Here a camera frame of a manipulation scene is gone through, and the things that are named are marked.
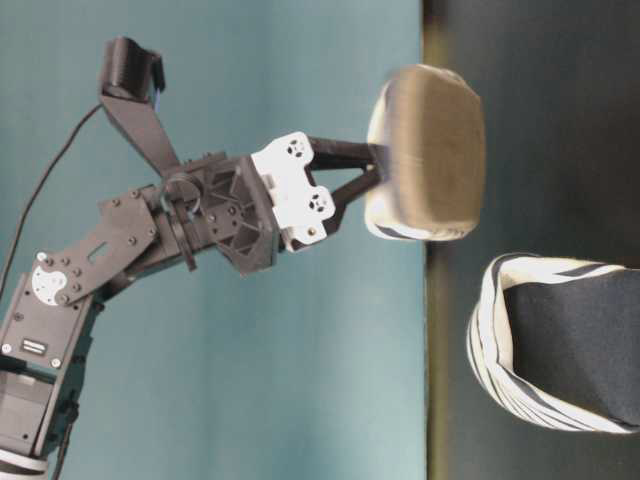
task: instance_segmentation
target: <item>white servo bracket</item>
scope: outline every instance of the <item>white servo bracket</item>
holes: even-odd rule
[[[336,206],[326,187],[309,182],[305,167],[313,160],[313,149],[307,136],[294,132],[276,138],[251,158],[271,196],[287,250],[296,250],[294,240],[312,245],[325,239],[322,221],[333,216]]]

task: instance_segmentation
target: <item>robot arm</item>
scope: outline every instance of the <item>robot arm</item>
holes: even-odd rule
[[[180,163],[153,110],[160,57],[132,40],[109,42],[100,99],[108,117],[162,177],[99,204],[101,222],[60,252],[40,252],[23,274],[0,329],[0,476],[46,475],[78,415],[91,329],[104,302],[138,278],[216,248],[243,275],[269,268],[279,250],[335,233],[349,202],[380,182],[384,147],[301,132],[253,155]],[[330,193],[314,170],[359,168]]]

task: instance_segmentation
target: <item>black wire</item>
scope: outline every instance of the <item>black wire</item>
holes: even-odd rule
[[[73,143],[73,140],[76,138],[76,135],[78,134],[80,129],[83,127],[85,123],[87,123],[87,120],[89,120],[94,113],[100,110],[101,107],[102,105],[96,105],[95,107],[93,107],[91,110],[89,110],[85,114],[84,117],[82,117],[82,119],[74,127],[66,143],[60,149],[58,154],[55,157],[53,157],[53,160],[49,162],[49,164],[47,165],[47,168],[44,170],[44,172],[40,176],[40,179],[38,180],[38,184],[36,185],[36,189],[33,191],[33,193],[31,194],[31,197],[29,197],[29,200],[27,201],[27,204],[24,206],[24,209],[20,214],[20,219],[18,220],[18,226],[16,227],[16,231],[13,234],[13,239],[11,240],[11,247],[9,248],[9,253],[5,257],[4,266],[2,267],[2,275],[0,276],[0,300],[2,300],[2,295],[4,294],[4,288],[7,283],[7,277],[9,276],[9,271],[11,270],[11,264],[13,263],[13,258],[15,257],[15,254],[16,254],[16,249],[18,247],[18,242],[20,241],[20,235],[22,234],[22,229],[24,228],[25,221],[27,220],[27,216],[29,215],[29,211],[31,210],[33,203],[38,197],[40,190],[42,190],[42,187],[47,181],[47,178],[49,178],[49,174],[51,173],[53,168],[56,166],[58,161],[62,158],[62,156],[67,152],[67,150]]]
[[[69,444],[71,443],[72,430],[73,430],[73,422],[69,423],[64,430],[62,442],[60,443],[60,447],[58,448],[56,468],[53,471],[53,475],[51,475],[51,480],[60,479],[60,474],[62,474],[62,467],[64,466],[64,460],[67,458],[67,450],[69,449]]]

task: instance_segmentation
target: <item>teal backdrop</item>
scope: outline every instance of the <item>teal backdrop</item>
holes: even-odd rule
[[[2,252],[96,103],[106,40],[162,52],[159,114],[187,159],[296,130],[364,140],[389,73],[420,61],[420,23],[417,0],[1,1]],[[35,205],[6,297],[37,250],[98,221],[98,200],[156,181],[93,118]],[[241,278],[211,252],[110,302],[63,478],[424,478],[422,250],[371,236],[362,210],[271,271]]]

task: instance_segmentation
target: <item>black and white striped cloth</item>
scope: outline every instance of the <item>black and white striped cloth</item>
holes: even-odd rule
[[[478,381],[515,416],[542,427],[565,431],[635,433],[639,429],[597,415],[545,393],[520,378],[513,368],[513,341],[504,290],[527,282],[560,284],[624,269],[566,258],[504,255],[487,268],[480,300],[467,331],[467,353]]]

